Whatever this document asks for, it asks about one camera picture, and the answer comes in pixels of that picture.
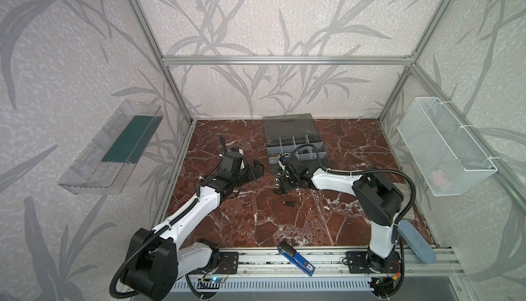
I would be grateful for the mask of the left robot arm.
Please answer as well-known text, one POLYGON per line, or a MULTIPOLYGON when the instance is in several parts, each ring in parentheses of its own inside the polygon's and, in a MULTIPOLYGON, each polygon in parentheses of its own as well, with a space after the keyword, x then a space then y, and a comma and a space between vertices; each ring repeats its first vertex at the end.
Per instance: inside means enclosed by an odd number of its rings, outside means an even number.
POLYGON ((196 269, 215 268, 213 258, 218 250, 214 243, 196 242, 186 248, 182 244, 234 191, 263 175, 264 165, 249 163, 240 149, 224 151, 217 164, 198 178, 189 201, 152 229, 134 233, 125 260, 110 282, 111 297, 144 295, 163 300, 181 277, 196 269))

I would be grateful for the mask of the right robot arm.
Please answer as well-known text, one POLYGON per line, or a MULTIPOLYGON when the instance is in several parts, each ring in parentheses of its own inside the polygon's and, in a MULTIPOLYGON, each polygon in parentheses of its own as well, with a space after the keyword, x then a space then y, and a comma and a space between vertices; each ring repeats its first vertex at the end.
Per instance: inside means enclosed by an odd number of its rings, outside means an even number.
POLYGON ((279 159, 284 187, 337 191, 357 198, 365 215, 371 220, 371 240, 367 250, 367 267, 371 272, 384 271, 393 257, 397 244, 398 225, 414 206, 416 186, 405 173, 369 167, 362 171, 329 169, 320 161, 307 166, 295 155, 279 159), (407 205, 402 206, 404 195, 387 175, 405 180, 410 188, 407 205))

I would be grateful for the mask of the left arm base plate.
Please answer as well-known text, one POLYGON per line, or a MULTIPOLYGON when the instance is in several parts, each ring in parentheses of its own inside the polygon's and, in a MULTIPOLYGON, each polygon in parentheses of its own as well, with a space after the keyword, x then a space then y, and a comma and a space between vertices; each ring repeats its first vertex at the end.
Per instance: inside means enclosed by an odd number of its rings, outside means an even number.
POLYGON ((213 254, 208 265, 203 268, 198 268, 191 272, 191 274, 236 274, 239 265, 238 252, 223 252, 213 254))

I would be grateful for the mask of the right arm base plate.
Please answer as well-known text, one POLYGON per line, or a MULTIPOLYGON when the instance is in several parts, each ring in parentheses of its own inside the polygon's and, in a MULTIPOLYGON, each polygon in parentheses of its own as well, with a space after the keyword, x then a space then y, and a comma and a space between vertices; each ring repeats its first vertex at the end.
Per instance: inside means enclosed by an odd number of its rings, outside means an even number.
POLYGON ((348 267, 350 274, 394 275, 399 272, 401 257, 397 251, 392 251, 385 259, 369 250, 350 251, 345 254, 342 263, 348 267))

